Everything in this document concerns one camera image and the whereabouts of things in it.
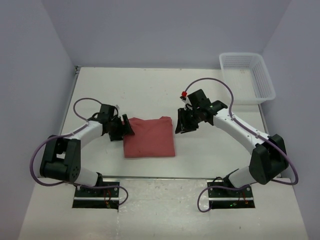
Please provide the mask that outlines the red t shirt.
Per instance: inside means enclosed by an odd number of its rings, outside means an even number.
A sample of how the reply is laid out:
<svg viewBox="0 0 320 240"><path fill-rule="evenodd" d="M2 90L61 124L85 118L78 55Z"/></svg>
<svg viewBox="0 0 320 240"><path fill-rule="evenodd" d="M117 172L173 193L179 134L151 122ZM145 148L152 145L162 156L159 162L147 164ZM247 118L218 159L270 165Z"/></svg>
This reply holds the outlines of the red t shirt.
<svg viewBox="0 0 320 240"><path fill-rule="evenodd" d="M147 120L133 117L129 123L134 135L126 135L123 139L126 159L176 156L173 121L169 116Z"/></svg>

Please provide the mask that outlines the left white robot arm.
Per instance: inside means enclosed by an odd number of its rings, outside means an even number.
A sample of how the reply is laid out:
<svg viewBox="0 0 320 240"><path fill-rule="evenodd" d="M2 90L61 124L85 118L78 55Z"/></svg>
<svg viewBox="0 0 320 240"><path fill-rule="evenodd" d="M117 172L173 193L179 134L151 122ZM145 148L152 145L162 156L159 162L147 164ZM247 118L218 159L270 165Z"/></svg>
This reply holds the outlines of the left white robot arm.
<svg viewBox="0 0 320 240"><path fill-rule="evenodd" d="M109 104L102 104L100 110L87 118L80 128L64 136L48 138L39 168L40 176L84 187L94 197L101 195L104 190L102 175L82 167L81 151L105 134L112 142L135 134L128 116L119 116L117 107Z"/></svg>

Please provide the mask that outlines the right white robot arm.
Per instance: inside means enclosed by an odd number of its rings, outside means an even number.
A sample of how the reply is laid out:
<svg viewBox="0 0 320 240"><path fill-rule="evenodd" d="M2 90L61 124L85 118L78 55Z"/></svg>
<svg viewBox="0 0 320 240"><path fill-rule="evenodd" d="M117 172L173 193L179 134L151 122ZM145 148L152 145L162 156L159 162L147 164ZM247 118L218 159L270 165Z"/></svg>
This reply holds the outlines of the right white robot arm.
<svg viewBox="0 0 320 240"><path fill-rule="evenodd" d="M205 122L228 133L249 153L250 163L223 178L223 191L233 197L243 186L259 183L266 185L289 166L285 157L284 140L278 134L268 134L254 129L244 121L236 123L235 116L220 100L211 102L202 89L191 94L181 94L185 106L179 108L176 134L196 131Z"/></svg>

